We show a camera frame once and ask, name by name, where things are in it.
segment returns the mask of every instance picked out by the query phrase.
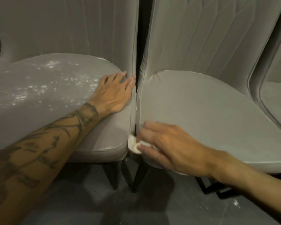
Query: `tattooed forearm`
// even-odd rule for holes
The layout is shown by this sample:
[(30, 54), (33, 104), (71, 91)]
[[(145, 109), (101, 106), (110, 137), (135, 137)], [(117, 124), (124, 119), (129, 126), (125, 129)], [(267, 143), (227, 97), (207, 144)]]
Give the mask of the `tattooed forearm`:
[[(79, 110), (44, 126), (5, 148), (0, 154), (0, 205), (8, 196), (6, 182), (9, 179), (15, 177), (21, 185), (30, 189), (38, 186), (41, 181), (40, 177), (31, 177), (23, 169), (34, 163), (43, 164), (49, 169), (57, 168), (59, 159), (52, 158), (50, 152), (60, 149), (58, 144), (62, 134), (75, 141), (83, 129), (91, 123), (96, 123), (98, 118), (97, 109), (86, 103)], [(25, 158), (15, 162), (12, 159), (15, 153), (17, 155), (23, 153)]]

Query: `right hand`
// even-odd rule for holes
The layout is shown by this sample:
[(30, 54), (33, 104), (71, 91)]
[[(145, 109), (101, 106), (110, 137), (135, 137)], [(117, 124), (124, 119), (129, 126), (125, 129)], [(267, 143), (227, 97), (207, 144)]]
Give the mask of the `right hand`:
[(212, 177), (219, 158), (225, 155), (196, 141), (177, 125), (147, 120), (137, 136), (137, 142), (141, 140), (159, 149), (138, 146), (144, 155), (170, 170), (193, 176)]

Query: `left hand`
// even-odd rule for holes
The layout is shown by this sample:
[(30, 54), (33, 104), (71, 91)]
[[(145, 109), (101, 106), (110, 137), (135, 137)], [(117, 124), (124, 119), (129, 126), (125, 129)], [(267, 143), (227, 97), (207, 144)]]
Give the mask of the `left hand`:
[(105, 75), (100, 79), (99, 85), (88, 103), (95, 106), (103, 116), (121, 111), (129, 101), (136, 76), (120, 83), (126, 74), (126, 71), (117, 72), (109, 76)]

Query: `chair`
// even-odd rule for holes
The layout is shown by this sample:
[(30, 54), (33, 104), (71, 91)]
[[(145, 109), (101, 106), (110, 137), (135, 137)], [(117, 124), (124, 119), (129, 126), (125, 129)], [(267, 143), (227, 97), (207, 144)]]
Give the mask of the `chair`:
[[(79, 108), (103, 75), (135, 75), (138, 5), (0, 0), (0, 149)], [(104, 163), (119, 172), (135, 130), (135, 90), (131, 98), (94, 128), (71, 162)]]
[[(153, 0), (136, 132), (146, 119), (177, 124), (209, 147), (281, 173), (281, 129), (248, 87), (280, 12), (281, 0)], [(162, 168), (143, 157), (133, 191), (148, 166)]]

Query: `seat cushion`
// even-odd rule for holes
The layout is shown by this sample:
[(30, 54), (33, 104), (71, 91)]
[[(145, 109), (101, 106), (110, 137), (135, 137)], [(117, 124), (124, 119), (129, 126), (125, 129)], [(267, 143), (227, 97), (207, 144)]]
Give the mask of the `seat cushion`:
[(269, 173), (281, 172), (281, 131), (245, 95), (200, 73), (161, 71), (145, 81), (137, 124), (180, 125), (199, 142)]
[(281, 124), (281, 83), (264, 82), (261, 86), (260, 97), (268, 111)]
[[(78, 54), (41, 55), (0, 67), (0, 149), (78, 109), (99, 79), (115, 72), (121, 70), (107, 60)], [(135, 125), (135, 91), (132, 98), (86, 136), (71, 161), (124, 158)]]

